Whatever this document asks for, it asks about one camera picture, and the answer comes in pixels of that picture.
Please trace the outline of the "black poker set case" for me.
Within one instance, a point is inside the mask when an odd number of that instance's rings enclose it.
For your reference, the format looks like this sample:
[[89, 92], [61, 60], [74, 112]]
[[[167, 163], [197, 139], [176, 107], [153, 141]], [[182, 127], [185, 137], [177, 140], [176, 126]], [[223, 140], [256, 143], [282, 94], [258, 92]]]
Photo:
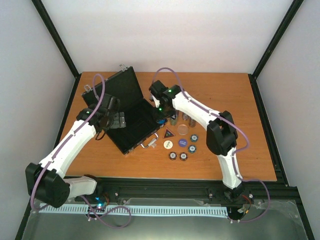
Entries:
[[120, 100], [119, 112], [124, 112], [126, 127], [99, 129], [98, 111], [89, 120], [89, 124], [95, 127], [97, 134], [108, 135], [124, 155], [160, 129], [161, 125], [156, 122], [153, 114], [154, 107], [144, 99], [133, 67], [125, 68], [107, 78], [104, 83], [98, 83], [83, 92], [81, 96], [87, 107], [76, 117], [77, 120], [88, 117], [98, 104], [99, 97], [103, 97], [104, 94]]

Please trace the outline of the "clear acrylic disc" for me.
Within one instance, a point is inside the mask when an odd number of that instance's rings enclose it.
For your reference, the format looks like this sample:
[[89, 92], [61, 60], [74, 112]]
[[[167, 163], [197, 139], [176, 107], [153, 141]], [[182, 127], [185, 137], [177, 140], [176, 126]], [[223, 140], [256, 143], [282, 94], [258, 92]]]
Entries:
[[177, 132], [182, 136], [187, 135], [189, 133], [189, 127], [185, 124], [180, 124], [177, 127]]

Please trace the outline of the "white dealer button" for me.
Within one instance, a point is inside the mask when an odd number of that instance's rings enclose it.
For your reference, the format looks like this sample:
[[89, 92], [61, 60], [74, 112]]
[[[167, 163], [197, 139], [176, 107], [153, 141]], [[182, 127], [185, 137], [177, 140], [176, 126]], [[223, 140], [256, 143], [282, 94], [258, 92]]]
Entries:
[[173, 147], [173, 142], [171, 140], [166, 140], [164, 143], [163, 143], [163, 147], [167, 150], [171, 149]]

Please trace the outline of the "blue poker chip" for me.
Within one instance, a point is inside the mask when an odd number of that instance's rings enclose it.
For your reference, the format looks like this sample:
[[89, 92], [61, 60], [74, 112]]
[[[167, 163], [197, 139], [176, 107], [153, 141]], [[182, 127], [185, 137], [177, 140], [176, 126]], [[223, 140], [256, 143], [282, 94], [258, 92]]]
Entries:
[[188, 152], [189, 153], [193, 154], [196, 151], [197, 151], [197, 147], [195, 145], [191, 144], [191, 145], [188, 146]]
[[190, 136], [190, 141], [191, 141], [191, 142], [195, 143], [195, 142], [197, 142], [198, 140], [199, 140], [199, 137], [198, 137], [197, 134], [192, 134], [192, 135]]

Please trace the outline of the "blue small blind button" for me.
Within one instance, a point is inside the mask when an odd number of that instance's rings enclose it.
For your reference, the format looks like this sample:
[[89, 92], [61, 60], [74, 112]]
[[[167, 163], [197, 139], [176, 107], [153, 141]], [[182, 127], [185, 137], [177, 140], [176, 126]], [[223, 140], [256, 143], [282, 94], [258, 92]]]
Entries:
[[159, 120], [157, 121], [158, 124], [162, 125], [162, 124], [165, 124], [166, 123], [166, 119], [162, 119], [162, 120]]

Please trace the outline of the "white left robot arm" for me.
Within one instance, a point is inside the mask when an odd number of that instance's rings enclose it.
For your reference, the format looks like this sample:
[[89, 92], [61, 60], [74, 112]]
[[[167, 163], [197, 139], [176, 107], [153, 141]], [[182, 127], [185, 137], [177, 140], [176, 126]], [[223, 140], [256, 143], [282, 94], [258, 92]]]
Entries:
[[102, 95], [98, 103], [79, 112], [71, 129], [61, 142], [38, 164], [30, 163], [25, 169], [30, 205], [35, 200], [46, 206], [61, 207], [67, 200], [87, 195], [92, 201], [103, 198], [104, 188], [94, 176], [65, 178], [66, 173], [83, 147], [101, 132], [120, 127], [124, 113], [120, 112], [120, 100], [112, 95]]

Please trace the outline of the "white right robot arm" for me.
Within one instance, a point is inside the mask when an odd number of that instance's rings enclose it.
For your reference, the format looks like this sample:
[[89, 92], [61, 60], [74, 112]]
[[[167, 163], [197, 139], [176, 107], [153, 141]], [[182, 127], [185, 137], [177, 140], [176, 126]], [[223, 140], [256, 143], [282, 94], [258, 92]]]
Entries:
[[206, 130], [206, 146], [217, 156], [225, 186], [224, 196], [234, 202], [244, 191], [236, 146], [238, 132], [228, 111], [219, 112], [194, 99], [178, 85], [170, 88], [157, 80], [149, 87], [157, 120], [172, 118], [176, 111], [187, 114]]

